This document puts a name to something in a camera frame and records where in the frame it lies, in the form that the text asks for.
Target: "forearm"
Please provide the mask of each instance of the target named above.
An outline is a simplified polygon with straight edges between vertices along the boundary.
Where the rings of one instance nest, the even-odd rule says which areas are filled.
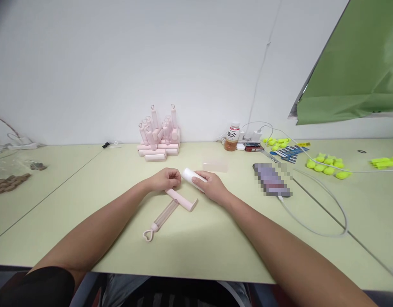
[[[375,306],[331,262],[233,195],[222,204],[249,238],[266,268],[301,306]]]
[[[32,271],[45,266],[90,271],[116,240],[149,191],[146,181],[142,181],[94,212],[54,246]]]

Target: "green cloth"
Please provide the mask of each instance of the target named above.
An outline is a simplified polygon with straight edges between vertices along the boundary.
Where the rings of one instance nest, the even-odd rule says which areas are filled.
[[[297,124],[373,112],[393,112],[393,0],[350,0],[297,103]]]

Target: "desk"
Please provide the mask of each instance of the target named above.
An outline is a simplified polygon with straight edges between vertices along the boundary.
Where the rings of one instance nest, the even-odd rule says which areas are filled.
[[[393,139],[317,140],[308,151],[343,158],[352,171],[376,170],[371,159],[393,156]],[[349,230],[388,269],[393,270],[393,172],[353,174],[345,180],[306,168],[307,156],[298,155],[296,168],[321,180],[338,198],[349,218]],[[296,180],[338,221],[343,214],[334,200],[313,180],[293,172]]]
[[[325,238],[294,221],[276,197],[265,197],[252,164],[268,163],[261,153],[227,152],[219,143],[181,144],[179,156],[166,162],[145,162],[135,145],[103,151],[38,207],[0,237],[0,265],[33,266],[73,227],[135,183],[164,167],[202,167],[203,156],[228,159],[229,171],[218,173],[224,184],[259,212],[285,227],[327,257],[359,287],[393,290],[393,277],[350,236]],[[323,233],[343,231],[308,194],[291,182],[286,204],[311,227]],[[256,251],[221,207],[187,182],[178,192],[193,201],[194,211],[178,207],[154,235],[142,232],[170,202],[164,193],[150,194],[104,258],[96,272],[117,272],[183,278],[274,283]]]
[[[0,178],[25,173],[32,176],[14,191],[0,194],[0,235],[101,150],[100,145],[44,146],[34,150],[1,153],[0,165],[4,165],[6,171],[0,172]],[[32,171],[22,164],[22,161],[29,159],[42,162],[48,168]]]

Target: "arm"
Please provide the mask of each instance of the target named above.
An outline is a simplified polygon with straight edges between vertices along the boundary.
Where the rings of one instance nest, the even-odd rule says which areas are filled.
[[[376,306],[330,261],[231,194],[220,178],[197,171],[192,181],[224,207],[248,237],[274,280],[300,306]]]
[[[73,275],[77,289],[85,273],[117,239],[143,198],[151,191],[163,191],[180,183],[179,171],[165,168],[134,185],[71,230],[30,272],[46,266],[59,266]]]

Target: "phone screen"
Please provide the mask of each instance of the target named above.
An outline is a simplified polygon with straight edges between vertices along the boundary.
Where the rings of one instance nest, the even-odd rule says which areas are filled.
[[[291,192],[272,163],[253,164],[255,175],[266,196],[290,197]]]

